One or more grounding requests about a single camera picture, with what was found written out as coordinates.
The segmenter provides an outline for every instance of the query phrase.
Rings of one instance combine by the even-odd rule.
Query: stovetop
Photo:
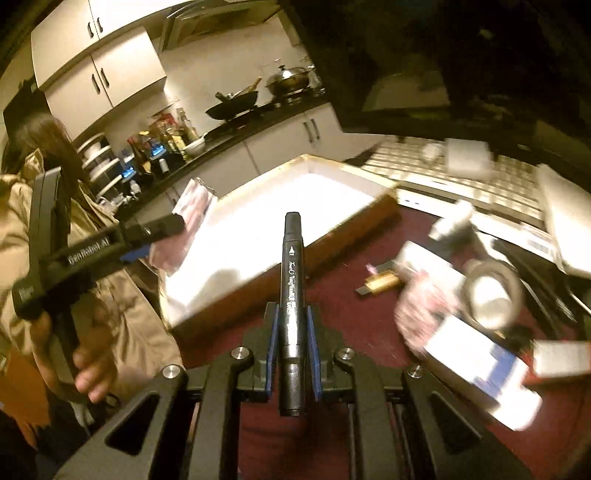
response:
[[[293,92],[282,98],[274,98],[272,101],[263,105],[255,105],[252,110],[240,113],[231,120],[225,121],[218,127],[206,133],[205,140],[211,141],[226,135],[235,135],[247,125],[262,121],[266,114],[286,106],[298,105],[305,99],[314,97],[314,95],[313,89],[306,88]]]

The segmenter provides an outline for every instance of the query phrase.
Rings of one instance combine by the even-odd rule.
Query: pink package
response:
[[[398,299],[394,319],[404,342],[416,356],[424,356],[425,345],[441,320],[455,313],[458,305],[455,293],[436,284],[427,273],[413,276]]]
[[[168,275],[174,274],[183,264],[195,234],[203,224],[206,213],[217,197],[200,179],[191,179],[178,199],[173,213],[178,213],[185,221],[184,231],[152,244],[150,264]]]

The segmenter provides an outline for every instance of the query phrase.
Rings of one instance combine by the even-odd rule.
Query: white cabinet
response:
[[[384,140],[384,135],[346,134],[329,103],[306,112],[318,156],[343,161]]]
[[[98,40],[87,0],[64,0],[31,33],[39,87]]]
[[[297,115],[245,140],[260,173],[304,153],[315,154],[313,131],[304,115]]]
[[[92,59],[113,106],[166,78],[144,27],[117,37],[93,52]]]
[[[112,105],[91,57],[86,57],[45,92],[51,113],[76,138]]]
[[[165,80],[145,28],[138,27],[80,61],[46,90],[46,98],[75,139],[114,106],[147,87],[162,89]]]
[[[343,161],[384,139],[383,135],[346,134],[329,103],[296,115],[245,140],[265,173],[304,153]]]
[[[219,197],[223,197],[257,176],[258,172],[248,150],[241,143],[193,170],[191,177],[187,178],[187,183],[190,178],[199,177],[213,188]]]
[[[182,3],[180,0],[89,0],[100,38],[141,18]]]

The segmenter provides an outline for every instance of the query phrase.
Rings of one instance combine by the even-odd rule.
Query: kitchen counter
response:
[[[165,179],[155,182],[150,189],[142,192],[137,200],[127,205],[122,205],[115,215],[116,218],[120,221],[129,220],[143,207],[172,187],[175,182],[182,179],[192,170],[202,166],[204,163],[213,161],[220,153],[223,153],[234,145],[239,144],[247,138],[272,127],[273,125],[279,124],[282,121],[325,103],[328,103],[328,99],[326,95],[323,95],[302,98],[299,103],[294,105],[283,105],[279,108],[271,108],[269,105],[266,105],[259,109],[261,111],[260,117],[252,118],[245,126],[238,128],[234,133],[221,134],[220,131],[224,131],[224,124],[216,127],[205,135],[205,148],[197,157],[193,158],[180,169],[171,173]]]

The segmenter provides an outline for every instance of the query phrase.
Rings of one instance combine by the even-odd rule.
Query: white bowl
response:
[[[201,137],[184,148],[185,153],[192,157],[199,155],[205,148],[205,138]]]

